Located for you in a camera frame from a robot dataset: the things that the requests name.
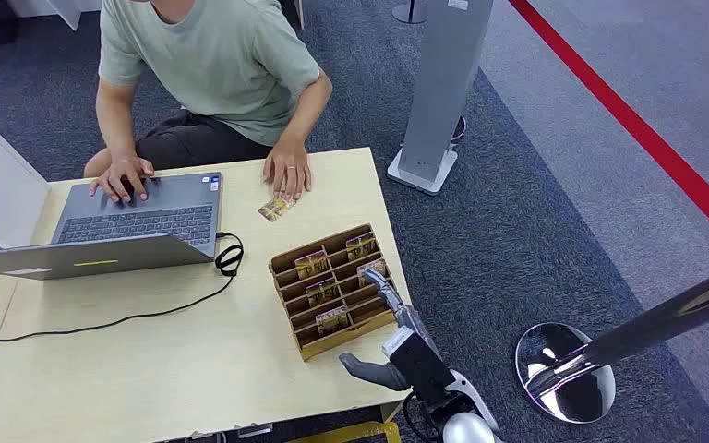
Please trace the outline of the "person's left hand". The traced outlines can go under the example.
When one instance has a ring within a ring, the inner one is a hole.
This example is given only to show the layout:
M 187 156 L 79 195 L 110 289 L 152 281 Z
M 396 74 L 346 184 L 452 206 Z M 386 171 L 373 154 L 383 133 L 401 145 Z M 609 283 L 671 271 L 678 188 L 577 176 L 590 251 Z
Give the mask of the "person's left hand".
M 313 175 L 304 143 L 280 140 L 265 159 L 262 174 L 274 198 L 298 200 L 304 192 L 310 192 Z

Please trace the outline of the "person's right hand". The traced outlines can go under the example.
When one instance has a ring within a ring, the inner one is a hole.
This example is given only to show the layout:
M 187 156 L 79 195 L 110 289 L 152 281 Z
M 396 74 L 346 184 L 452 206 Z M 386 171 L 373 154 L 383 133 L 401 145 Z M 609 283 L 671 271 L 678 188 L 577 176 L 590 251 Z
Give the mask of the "person's right hand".
M 113 202 L 128 203 L 134 195 L 140 200 L 148 198 L 142 179 L 154 176 L 150 162 L 136 156 L 126 156 L 114 162 L 105 157 L 92 158 L 85 166 L 84 177 L 90 178 L 89 196 L 99 189 Z

